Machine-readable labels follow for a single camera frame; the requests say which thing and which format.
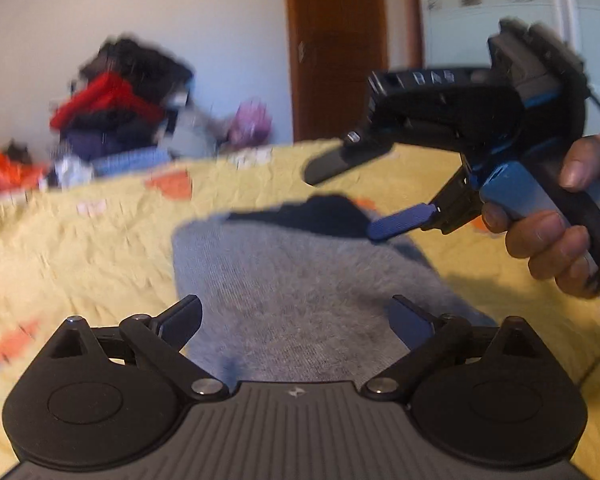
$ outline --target blue cloth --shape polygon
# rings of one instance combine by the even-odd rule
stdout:
[[[162,148],[143,148],[132,152],[105,156],[91,162],[96,176],[115,176],[132,171],[144,171],[171,162]]]

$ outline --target yellow bedsheet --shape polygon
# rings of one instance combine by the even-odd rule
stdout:
[[[430,200],[459,165],[453,154],[400,147],[311,188],[302,182],[301,168],[328,146],[277,148],[270,161],[250,168],[229,161],[177,163],[154,173],[179,173],[153,181],[147,174],[126,176],[35,193],[26,204],[0,204],[0,412],[65,317],[80,314],[92,326],[110,326],[138,312],[156,315],[178,299],[171,233],[182,222],[317,192],[346,193],[382,213],[394,212]],[[449,236],[415,232],[413,238],[474,306],[497,320],[525,317],[572,378],[600,354],[599,302],[570,299],[553,283],[534,282],[524,262],[506,255],[503,238],[472,225]],[[584,394],[589,424],[574,462],[600,480],[600,368]],[[0,475],[14,462],[0,420]]]

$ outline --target pink bag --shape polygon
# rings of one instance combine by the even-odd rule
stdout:
[[[229,127],[229,144],[234,150],[266,144],[271,134],[271,122],[267,107],[262,102],[251,100],[242,103]]]

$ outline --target hand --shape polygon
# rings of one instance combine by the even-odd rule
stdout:
[[[560,185],[568,191],[587,189],[600,178],[600,134],[574,142],[560,173]],[[512,223],[496,205],[485,204],[482,219],[494,233],[507,231],[507,251],[514,258],[529,258],[536,280],[555,278],[560,290],[579,298],[595,294],[587,287],[589,233],[583,226],[565,227],[557,212],[541,211]]]

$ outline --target brown door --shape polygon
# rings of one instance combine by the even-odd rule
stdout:
[[[288,0],[295,140],[341,136],[386,68],[384,0]]]

